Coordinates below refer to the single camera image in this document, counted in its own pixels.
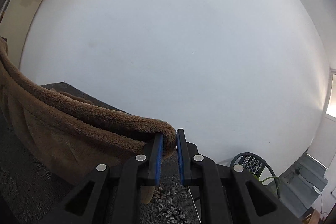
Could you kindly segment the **black patterned table cloth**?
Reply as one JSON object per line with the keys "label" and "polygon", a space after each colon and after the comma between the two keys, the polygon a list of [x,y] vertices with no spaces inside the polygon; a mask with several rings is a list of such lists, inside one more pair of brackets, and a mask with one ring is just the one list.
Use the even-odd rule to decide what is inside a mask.
{"label": "black patterned table cloth", "polygon": [[[20,223],[38,223],[73,185],[41,164],[1,118],[1,195]],[[199,223],[189,188],[181,185],[177,155],[162,162],[150,203],[140,203],[138,223]]]}

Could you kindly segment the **brown fleece garment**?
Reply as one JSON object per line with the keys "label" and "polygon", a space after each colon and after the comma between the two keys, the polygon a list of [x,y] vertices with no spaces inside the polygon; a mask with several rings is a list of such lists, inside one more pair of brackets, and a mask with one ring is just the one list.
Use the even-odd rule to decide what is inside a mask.
{"label": "brown fleece garment", "polygon": [[73,185],[100,163],[123,164],[158,134],[163,136],[163,157],[175,150],[175,129],[167,122],[96,106],[33,83],[11,63],[5,40],[1,111],[23,145]]}

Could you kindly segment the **wooden chair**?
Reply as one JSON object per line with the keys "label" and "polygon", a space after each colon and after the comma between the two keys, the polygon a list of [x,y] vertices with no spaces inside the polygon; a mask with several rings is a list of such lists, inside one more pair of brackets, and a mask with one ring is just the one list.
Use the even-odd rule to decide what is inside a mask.
{"label": "wooden chair", "polygon": [[327,212],[319,212],[314,209],[313,212],[306,216],[302,221],[303,224],[322,224],[324,223],[325,218],[327,217]]}

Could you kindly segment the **black mesh chair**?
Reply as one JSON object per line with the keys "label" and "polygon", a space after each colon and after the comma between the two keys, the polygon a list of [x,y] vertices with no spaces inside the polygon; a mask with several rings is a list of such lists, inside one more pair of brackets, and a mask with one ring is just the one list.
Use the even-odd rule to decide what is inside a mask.
{"label": "black mesh chair", "polygon": [[273,179],[275,186],[276,186],[276,194],[277,198],[281,198],[280,193],[280,179],[276,176],[273,169],[270,167],[270,165],[259,155],[256,155],[251,152],[242,152],[236,155],[230,162],[230,168],[232,168],[234,165],[240,164],[242,167],[247,169],[253,176],[255,176],[257,179],[260,178],[262,175],[263,170],[266,168],[271,176],[265,178],[261,182],[264,182],[269,179]]}

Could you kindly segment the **beige cabinet door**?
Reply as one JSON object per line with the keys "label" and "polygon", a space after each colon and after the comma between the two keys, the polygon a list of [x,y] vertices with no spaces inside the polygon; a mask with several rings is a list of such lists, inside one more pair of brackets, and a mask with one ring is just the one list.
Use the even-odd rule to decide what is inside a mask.
{"label": "beige cabinet door", "polygon": [[10,61],[19,67],[23,48],[42,0],[5,0],[1,7],[1,37],[8,43]]}

